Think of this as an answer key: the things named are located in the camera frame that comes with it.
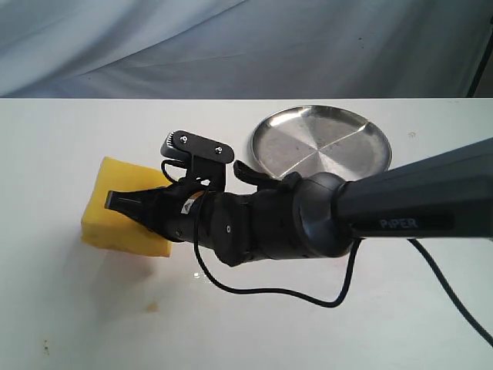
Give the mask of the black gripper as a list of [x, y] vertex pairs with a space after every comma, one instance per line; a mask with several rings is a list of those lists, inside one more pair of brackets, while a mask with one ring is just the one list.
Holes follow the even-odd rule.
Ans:
[[107, 193], [105, 208], [147, 226], [174, 242], [210, 243], [213, 197], [216, 193], [197, 182], [179, 181], [168, 187]]

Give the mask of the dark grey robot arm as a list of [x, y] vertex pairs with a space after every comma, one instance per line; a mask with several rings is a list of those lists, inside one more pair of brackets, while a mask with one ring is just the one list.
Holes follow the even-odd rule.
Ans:
[[231, 267], [341, 257], [369, 237], [492, 236], [491, 140], [357, 181], [325, 172], [274, 180], [230, 146], [186, 131], [171, 133], [161, 153], [185, 176], [111, 190], [106, 208], [170, 241], [195, 241]]

